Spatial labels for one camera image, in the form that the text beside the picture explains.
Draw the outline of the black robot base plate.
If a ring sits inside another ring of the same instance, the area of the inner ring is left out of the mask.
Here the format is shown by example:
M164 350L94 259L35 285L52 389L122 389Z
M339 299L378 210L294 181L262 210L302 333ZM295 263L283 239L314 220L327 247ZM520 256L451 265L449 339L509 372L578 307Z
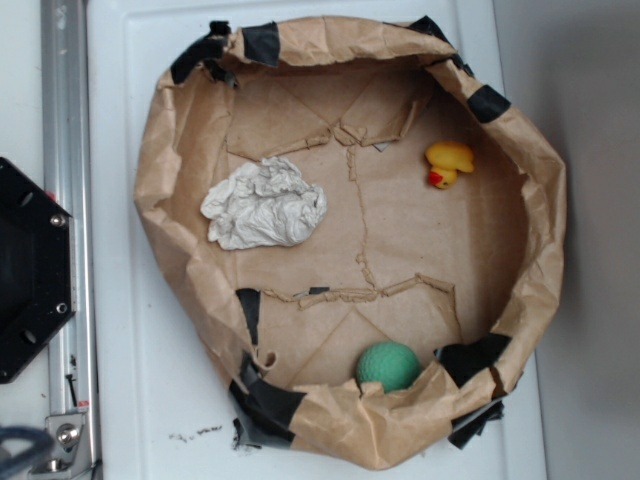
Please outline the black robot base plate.
M1 160L1 382L13 382L74 313L72 217Z

